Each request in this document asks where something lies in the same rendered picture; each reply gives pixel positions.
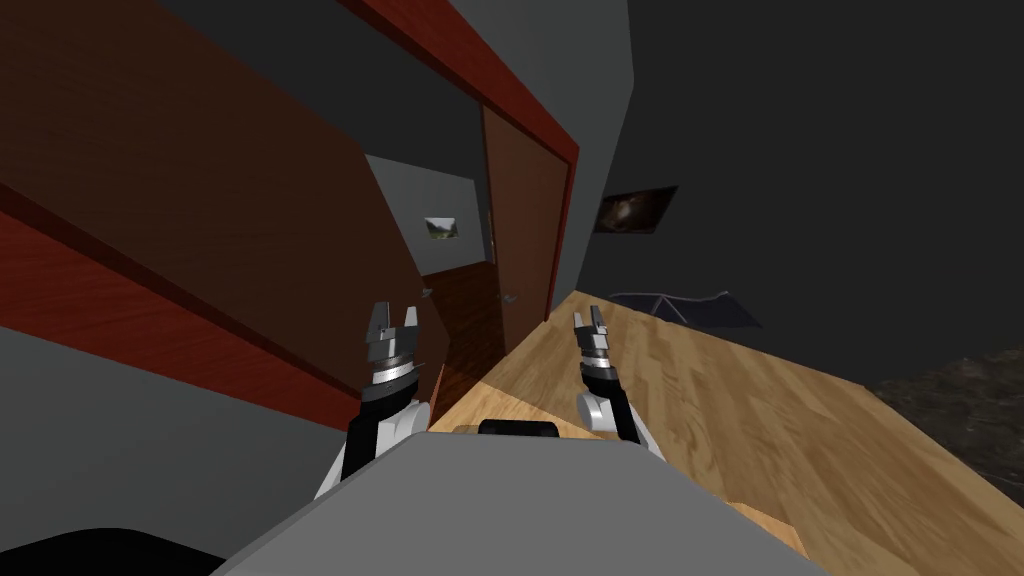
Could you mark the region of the narrow brown door leaf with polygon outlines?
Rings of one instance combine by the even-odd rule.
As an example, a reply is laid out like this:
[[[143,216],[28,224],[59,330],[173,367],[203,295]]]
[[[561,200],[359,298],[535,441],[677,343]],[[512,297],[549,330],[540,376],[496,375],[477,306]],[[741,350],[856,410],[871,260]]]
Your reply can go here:
[[[568,165],[486,107],[482,129],[504,340],[511,353],[550,310]],[[503,303],[506,294],[517,300]]]

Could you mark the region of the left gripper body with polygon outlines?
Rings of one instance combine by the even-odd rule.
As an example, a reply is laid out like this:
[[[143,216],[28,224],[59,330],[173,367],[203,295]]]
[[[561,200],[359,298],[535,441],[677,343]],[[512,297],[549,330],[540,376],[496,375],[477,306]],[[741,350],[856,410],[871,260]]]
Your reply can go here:
[[[418,325],[384,328],[371,325],[366,335],[368,345],[367,361],[382,363],[396,358],[406,362],[414,359],[418,344]]]

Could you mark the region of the dark wall picture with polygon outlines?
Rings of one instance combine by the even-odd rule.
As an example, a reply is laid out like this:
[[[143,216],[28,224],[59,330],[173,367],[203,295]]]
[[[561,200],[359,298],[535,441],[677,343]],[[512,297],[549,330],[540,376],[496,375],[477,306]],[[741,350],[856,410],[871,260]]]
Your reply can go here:
[[[677,186],[669,186],[604,197],[593,232],[653,234],[677,190]]]

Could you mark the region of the large brown door leaf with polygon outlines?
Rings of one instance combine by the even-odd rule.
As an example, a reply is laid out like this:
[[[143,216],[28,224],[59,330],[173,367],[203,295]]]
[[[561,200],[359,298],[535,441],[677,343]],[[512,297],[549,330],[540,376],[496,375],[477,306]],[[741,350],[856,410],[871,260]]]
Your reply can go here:
[[[348,406],[375,302],[449,335],[357,143],[159,0],[0,0],[0,326]]]

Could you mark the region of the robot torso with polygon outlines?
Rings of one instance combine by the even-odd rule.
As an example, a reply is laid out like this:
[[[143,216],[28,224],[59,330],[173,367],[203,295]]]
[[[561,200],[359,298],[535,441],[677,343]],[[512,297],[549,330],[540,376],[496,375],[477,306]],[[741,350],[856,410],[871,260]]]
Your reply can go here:
[[[628,442],[418,431],[212,576],[829,576]]]

